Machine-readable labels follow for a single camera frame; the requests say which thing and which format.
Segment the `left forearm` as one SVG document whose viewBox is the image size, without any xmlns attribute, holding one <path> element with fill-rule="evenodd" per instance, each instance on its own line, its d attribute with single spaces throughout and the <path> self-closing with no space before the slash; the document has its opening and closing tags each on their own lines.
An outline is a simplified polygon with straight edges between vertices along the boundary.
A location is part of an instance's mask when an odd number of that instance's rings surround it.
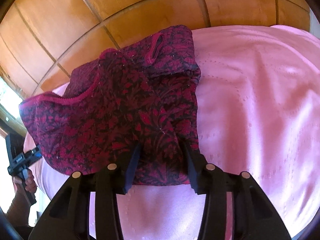
<svg viewBox="0 0 320 240">
<path fill-rule="evenodd" d="M 29 225 L 30 205 L 24 194 L 17 191 L 11 205 L 5 214 L 13 227 Z"/>
</svg>

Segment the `person left hand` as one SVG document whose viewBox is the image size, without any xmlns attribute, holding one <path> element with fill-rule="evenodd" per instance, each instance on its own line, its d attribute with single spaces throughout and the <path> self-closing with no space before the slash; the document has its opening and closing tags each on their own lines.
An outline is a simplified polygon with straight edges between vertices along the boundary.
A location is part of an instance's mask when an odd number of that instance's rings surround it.
<svg viewBox="0 0 320 240">
<path fill-rule="evenodd" d="M 30 169 L 27 170 L 27 179 L 25 179 L 25 181 L 23 181 L 21 178 L 19 177 L 13 177 L 12 178 L 12 182 L 14 185 L 14 190 L 15 193 L 23 193 L 24 190 L 30 192 L 30 193 L 35 193 L 37 190 L 37 186 L 34 180 L 34 176 L 33 173 Z"/>
</svg>

